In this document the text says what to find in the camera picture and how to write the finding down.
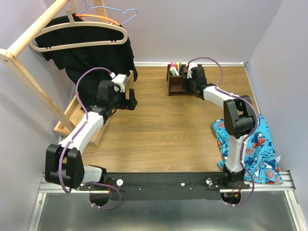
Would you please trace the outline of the dark wooden desk organizer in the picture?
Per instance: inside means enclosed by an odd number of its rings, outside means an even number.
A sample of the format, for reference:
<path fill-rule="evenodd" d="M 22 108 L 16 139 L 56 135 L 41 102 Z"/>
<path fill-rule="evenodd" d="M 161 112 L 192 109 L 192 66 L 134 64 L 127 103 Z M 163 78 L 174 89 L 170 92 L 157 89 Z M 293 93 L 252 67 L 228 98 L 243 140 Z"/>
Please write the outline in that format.
<path fill-rule="evenodd" d="M 185 82 L 184 80 L 187 77 L 187 67 L 186 64 L 182 64 L 182 74 L 179 76 L 172 76 L 170 74 L 170 64 L 167 66 L 167 76 L 166 81 L 168 83 L 168 95 L 174 96 L 174 95 L 194 95 L 187 93 L 185 91 Z"/>

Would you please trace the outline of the mint green highlighter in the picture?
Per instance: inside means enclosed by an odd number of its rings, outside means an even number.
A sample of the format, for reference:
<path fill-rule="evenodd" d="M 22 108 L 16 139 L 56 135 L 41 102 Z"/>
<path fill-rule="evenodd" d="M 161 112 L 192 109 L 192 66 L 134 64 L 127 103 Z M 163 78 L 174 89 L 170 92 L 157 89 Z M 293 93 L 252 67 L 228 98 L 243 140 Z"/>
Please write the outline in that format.
<path fill-rule="evenodd" d="M 179 76 L 179 73 L 175 67 L 171 67 L 169 71 L 172 76 Z"/>

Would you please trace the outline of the yellow capped white marker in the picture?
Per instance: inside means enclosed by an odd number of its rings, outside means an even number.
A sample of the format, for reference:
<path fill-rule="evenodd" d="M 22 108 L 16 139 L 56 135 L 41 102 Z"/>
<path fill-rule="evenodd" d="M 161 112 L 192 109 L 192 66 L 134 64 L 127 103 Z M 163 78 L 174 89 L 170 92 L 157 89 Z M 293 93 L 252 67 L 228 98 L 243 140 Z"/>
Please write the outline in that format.
<path fill-rule="evenodd" d="M 176 66 L 177 66 L 177 71 L 180 72 L 180 64 L 179 64 L 179 62 L 176 62 Z"/>

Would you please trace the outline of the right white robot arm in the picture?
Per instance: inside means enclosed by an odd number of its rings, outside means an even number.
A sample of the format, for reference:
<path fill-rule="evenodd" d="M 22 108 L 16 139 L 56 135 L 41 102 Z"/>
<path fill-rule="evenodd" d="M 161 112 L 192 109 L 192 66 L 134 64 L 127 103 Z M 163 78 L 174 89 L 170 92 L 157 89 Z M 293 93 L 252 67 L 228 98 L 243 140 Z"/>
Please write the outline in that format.
<path fill-rule="evenodd" d="M 257 113 L 249 96 L 234 95 L 207 83 L 203 67 L 189 65 L 187 69 L 185 90 L 221 107 L 224 113 L 224 128 L 229 134 L 229 152 L 223 172 L 215 179 L 207 179 L 207 182 L 218 183 L 218 186 L 231 189 L 244 180 L 246 143 L 256 129 Z"/>

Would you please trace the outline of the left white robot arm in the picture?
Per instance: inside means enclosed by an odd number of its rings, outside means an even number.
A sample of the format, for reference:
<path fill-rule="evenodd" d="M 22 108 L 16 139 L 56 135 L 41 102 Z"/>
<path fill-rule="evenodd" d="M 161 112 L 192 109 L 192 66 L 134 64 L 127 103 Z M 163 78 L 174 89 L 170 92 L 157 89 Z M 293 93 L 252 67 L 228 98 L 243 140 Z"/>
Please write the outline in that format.
<path fill-rule="evenodd" d="M 103 167 L 84 166 L 82 154 L 94 134 L 104 126 L 113 112 L 133 111 L 137 104 L 134 89 L 126 92 L 124 85 L 119 82 L 101 81 L 97 96 L 76 128 L 59 144 L 48 146 L 45 180 L 60 185 L 66 193 L 84 183 L 102 190 L 107 183 L 106 170 Z"/>

